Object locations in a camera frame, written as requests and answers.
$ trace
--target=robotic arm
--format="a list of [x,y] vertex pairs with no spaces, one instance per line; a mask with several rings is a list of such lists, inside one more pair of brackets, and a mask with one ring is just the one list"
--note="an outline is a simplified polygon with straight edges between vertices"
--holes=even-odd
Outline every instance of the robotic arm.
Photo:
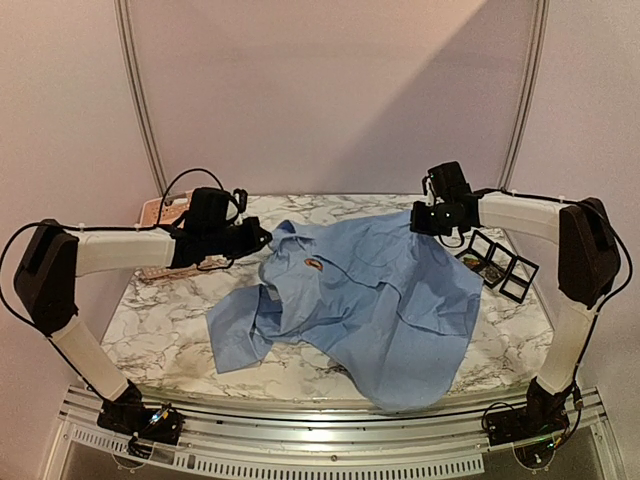
[[138,388],[77,316],[75,278],[121,268],[189,267],[209,255],[234,261],[260,250],[271,234],[257,217],[235,224],[246,209],[246,192],[236,195],[239,198],[221,189],[196,189],[189,210],[172,225],[76,228],[54,220],[39,224],[16,271],[15,290],[35,328],[103,400],[99,426],[175,445],[183,416],[170,406],[159,411],[144,406]]
[[550,433],[567,423],[565,400],[572,393],[581,408],[576,373],[593,332],[597,306],[613,286],[620,255],[602,202],[552,201],[516,193],[472,192],[457,162],[428,171],[423,179],[430,204],[416,202],[411,229],[426,235],[451,235],[472,227],[498,227],[533,235],[558,245],[560,322],[553,342],[527,392],[521,411],[487,416],[492,444]]

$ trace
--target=marble surface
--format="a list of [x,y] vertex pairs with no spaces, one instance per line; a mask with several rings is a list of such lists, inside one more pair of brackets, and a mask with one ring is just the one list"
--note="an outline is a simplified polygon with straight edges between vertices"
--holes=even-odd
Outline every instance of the marble surface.
[[[267,229],[284,219],[324,225],[407,210],[417,198],[262,196],[250,199],[247,212],[259,216]],[[508,246],[502,231],[485,233]],[[258,265],[269,253],[265,248],[230,270],[188,278],[146,281],[134,275],[105,334],[103,348],[133,382],[167,393],[212,399],[363,401],[343,368],[307,344],[276,344],[258,366],[216,373],[205,314],[235,288],[258,283]],[[552,335],[533,289],[518,305],[485,287],[471,344],[448,395],[529,382],[546,356]]]

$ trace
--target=shirt logo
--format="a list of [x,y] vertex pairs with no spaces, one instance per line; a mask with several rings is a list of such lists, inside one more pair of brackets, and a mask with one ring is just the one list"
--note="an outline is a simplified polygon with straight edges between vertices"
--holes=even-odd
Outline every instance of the shirt logo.
[[307,258],[304,263],[312,268],[315,268],[316,270],[318,270],[319,272],[321,272],[324,269],[324,265],[322,265],[322,263],[320,263],[318,260],[316,260],[315,258]]

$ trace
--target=marble table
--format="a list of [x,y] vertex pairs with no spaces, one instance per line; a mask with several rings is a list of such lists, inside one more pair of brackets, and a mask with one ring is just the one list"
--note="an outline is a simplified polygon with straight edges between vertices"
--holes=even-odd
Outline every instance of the marble table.
[[[420,197],[395,195],[261,196],[247,213],[273,229],[289,219],[331,224],[339,220],[398,212]],[[501,230],[486,230],[509,247]],[[307,344],[274,345],[259,365],[218,375],[205,314],[235,288],[259,283],[265,248],[230,270],[187,278],[143,280],[135,274],[102,346],[143,390],[210,401],[251,399],[336,405],[369,403],[342,367]],[[481,313],[448,397],[523,386],[538,371],[553,331],[531,289],[519,305],[484,288]]]

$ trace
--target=blue cloth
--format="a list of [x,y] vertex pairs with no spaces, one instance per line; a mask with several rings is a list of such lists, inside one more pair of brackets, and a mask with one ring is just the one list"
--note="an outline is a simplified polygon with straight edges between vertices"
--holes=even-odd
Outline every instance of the blue cloth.
[[409,221],[279,225],[265,285],[232,292],[207,316],[218,372],[262,360],[273,342],[305,341],[384,410],[437,401],[464,358],[483,280]]

